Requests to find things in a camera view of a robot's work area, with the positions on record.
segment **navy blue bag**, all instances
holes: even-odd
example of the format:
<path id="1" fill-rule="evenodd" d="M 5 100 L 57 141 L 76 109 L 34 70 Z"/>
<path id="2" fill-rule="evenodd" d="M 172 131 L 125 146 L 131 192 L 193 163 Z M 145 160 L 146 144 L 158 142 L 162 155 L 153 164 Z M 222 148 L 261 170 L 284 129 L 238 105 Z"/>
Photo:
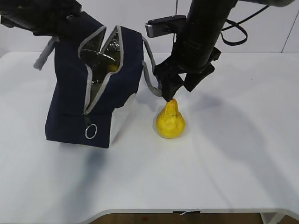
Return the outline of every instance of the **navy blue bag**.
<path id="1" fill-rule="evenodd" d="M 57 85 L 46 138 L 108 148 L 129 115 L 143 69 L 151 91 L 160 92 L 150 84 L 140 33 L 117 26 L 100 51 L 105 26 L 86 13 L 71 23 L 74 37 L 53 37 L 35 63 L 41 69 L 55 49 Z"/>

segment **metal ring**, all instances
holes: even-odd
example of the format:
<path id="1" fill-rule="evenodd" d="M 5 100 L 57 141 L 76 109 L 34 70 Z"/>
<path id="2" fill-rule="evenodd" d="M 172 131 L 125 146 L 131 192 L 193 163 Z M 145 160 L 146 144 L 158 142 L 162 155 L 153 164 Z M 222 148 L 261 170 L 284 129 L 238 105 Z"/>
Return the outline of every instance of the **metal ring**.
<path id="1" fill-rule="evenodd" d="M 91 128 L 91 127 L 95 127 L 95 132 L 94 132 L 94 135 L 93 135 L 92 137 L 89 137 L 89 136 L 88 136 L 88 130 L 89 130 L 89 128 Z M 94 139 L 94 137 L 97 135 L 97 133 L 98 133 L 98 126 L 96 126 L 95 124 L 92 124 L 92 125 L 90 125 L 90 126 L 88 126 L 88 127 L 86 128 L 86 130 L 85 130 L 85 137 L 86 137 L 87 139 L 91 140 L 91 139 Z"/>

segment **white table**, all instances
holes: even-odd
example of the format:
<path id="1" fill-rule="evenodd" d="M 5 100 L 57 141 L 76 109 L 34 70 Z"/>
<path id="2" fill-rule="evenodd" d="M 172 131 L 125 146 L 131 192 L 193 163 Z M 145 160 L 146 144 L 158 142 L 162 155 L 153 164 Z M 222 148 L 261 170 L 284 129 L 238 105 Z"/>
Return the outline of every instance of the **white table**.
<path id="1" fill-rule="evenodd" d="M 183 137 L 160 138 L 164 106 L 144 79 L 113 146 L 48 142 L 53 58 L 0 59 L 0 223 L 75 224 L 119 212 L 281 212 L 299 218 L 299 54 L 223 54 L 176 98 Z M 161 62 L 167 55 L 156 55 Z"/>

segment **cable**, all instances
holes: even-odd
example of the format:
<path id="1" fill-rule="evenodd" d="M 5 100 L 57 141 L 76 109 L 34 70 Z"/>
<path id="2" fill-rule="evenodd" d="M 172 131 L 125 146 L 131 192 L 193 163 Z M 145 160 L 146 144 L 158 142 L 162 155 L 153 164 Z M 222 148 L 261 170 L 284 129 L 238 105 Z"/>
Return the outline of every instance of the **cable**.
<path id="1" fill-rule="evenodd" d="M 234 22 L 234 21 L 231 21 L 231 20 L 226 20 L 227 23 L 231 24 L 231 26 L 229 27 L 225 27 L 222 29 L 222 31 L 225 31 L 225 30 L 228 30 L 228 29 L 231 29 L 231 28 L 234 28 L 236 27 L 238 30 L 240 30 L 242 33 L 245 34 L 245 39 L 241 40 L 241 41 L 237 41 L 237 42 L 230 42 L 230 41 L 227 41 L 224 36 L 223 36 L 223 33 L 221 32 L 221 37 L 222 37 L 222 40 L 223 42 L 226 44 L 226 45 L 229 45 L 229 46 L 238 46 L 238 45 L 241 45 L 241 44 L 244 44 L 247 39 L 248 39 L 248 34 L 246 32 L 246 30 L 240 26 L 240 24 L 252 19 L 253 17 L 259 15 L 260 13 L 262 13 L 263 11 L 265 11 L 267 8 L 269 8 L 270 6 L 265 6 L 263 7 L 262 9 L 260 9 L 259 11 L 257 11 L 256 13 L 252 14 L 251 16 L 247 17 L 246 19 L 240 21 L 240 22 Z"/>
<path id="2" fill-rule="evenodd" d="M 253 17 L 259 15 L 260 13 L 262 13 L 263 11 L 265 11 L 267 8 L 269 8 L 270 6 L 265 6 L 263 7 L 261 10 L 257 11 L 256 13 L 252 14 L 251 16 L 247 17 L 246 19 L 238 22 L 237 24 L 240 25 L 244 22 L 247 22 L 248 20 L 252 19 Z M 224 29 L 222 29 L 222 31 L 225 31 L 225 30 L 228 30 L 228 29 L 231 29 L 231 28 L 234 28 L 235 25 L 232 25 L 232 26 L 229 26 L 229 27 L 225 27 Z"/>

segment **zipper pull ring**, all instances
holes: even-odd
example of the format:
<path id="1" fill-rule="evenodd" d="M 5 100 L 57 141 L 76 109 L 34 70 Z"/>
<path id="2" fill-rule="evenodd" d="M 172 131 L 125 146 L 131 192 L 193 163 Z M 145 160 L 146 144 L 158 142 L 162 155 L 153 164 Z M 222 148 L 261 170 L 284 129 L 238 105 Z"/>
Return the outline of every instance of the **zipper pull ring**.
<path id="1" fill-rule="evenodd" d="M 92 124 L 90 119 L 89 119 L 89 116 L 88 115 L 85 115 L 84 116 L 84 119 L 85 119 L 85 123 L 86 123 L 86 126 L 87 128 L 85 129 L 85 137 L 88 139 L 88 140 L 91 140 L 91 139 L 94 139 L 95 136 L 97 136 L 97 133 L 98 133 L 98 126 L 96 126 L 95 124 Z M 89 137 L 88 136 L 88 131 L 90 128 L 94 127 L 94 135 L 92 137 Z"/>

